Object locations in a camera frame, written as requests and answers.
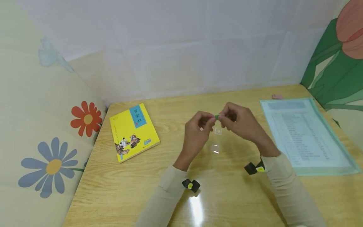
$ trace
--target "yellow tag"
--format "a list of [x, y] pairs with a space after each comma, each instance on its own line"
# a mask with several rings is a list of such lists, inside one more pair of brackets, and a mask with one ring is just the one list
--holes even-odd
[[257, 170], [257, 172], [264, 172], [265, 171], [265, 169], [262, 166], [257, 167], [256, 170]]

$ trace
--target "red flower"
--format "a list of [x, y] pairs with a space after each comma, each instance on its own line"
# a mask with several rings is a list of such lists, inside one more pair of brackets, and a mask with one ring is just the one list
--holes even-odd
[[91, 137], [93, 131], [99, 131], [99, 125], [102, 123], [101, 111], [97, 111], [97, 107], [91, 102], [88, 108], [87, 102], [82, 102], [82, 109], [78, 106], [72, 108], [72, 114], [79, 119], [74, 119], [70, 122], [70, 125], [77, 129], [80, 127], [78, 134], [83, 136], [83, 132], [86, 129], [86, 135]]
[[363, 59], [363, 0], [350, 0], [344, 6], [337, 20], [337, 35], [346, 55]]

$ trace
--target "blue title label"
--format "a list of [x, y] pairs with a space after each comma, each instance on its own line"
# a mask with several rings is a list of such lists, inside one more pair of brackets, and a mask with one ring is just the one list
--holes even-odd
[[135, 128], [146, 125], [144, 114], [141, 111], [140, 105], [130, 108], [130, 113], [135, 124]]

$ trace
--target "blue flower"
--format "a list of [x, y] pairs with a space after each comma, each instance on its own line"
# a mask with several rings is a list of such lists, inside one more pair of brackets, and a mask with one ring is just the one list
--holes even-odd
[[65, 156], [68, 144], [64, 142], [60, 148], [59, 145], [60, 143], [57, 137], [52, 140], [52, 152], [46, 142], [40, 142], [38, 144], [39, 153], [48, 161], [48, 163], [34, 158], [24, 158], [21, 161], [21, 165], [27, 169], [40, 170], [22, 176], [18, 181], [20, 187], [30, 187], [41, 179], [35, 186], [35, 190], [39, 191], [43, 187], [40, 197], [48, 198], [52, 194], [54, 178], [56, 190], [59, 193], [64, 193], [64, 181], [62, 175], [68, 178], [74, 177], [74, 171], [64, 167], [75, 166], [78, 164], [77, 160], [70, 160], [77, 154], [77, 150], [74, 149]]
[[74, 72], [72, 66], [62, 57], [62, 55], [56, 49], [54, 49], [52, 43], [49, 42], [47, 37], [43, 37], [40, 42], [42, 43], [42, 48], [44, 49], [38, 50], [39, 63], [42, 66], [51, 66], [58, 61], [59, 64], [63, 65], [63, 67], [66, 68], [69, 72]]

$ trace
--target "small green object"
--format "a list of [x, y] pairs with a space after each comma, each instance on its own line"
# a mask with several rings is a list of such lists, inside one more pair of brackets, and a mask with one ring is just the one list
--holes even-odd
[[215, 117], [216, 117], [217, 120], [218, 120], [219, 115], [224, 116], [224, 114], [217, 114], [217, 115], [215, 115]]

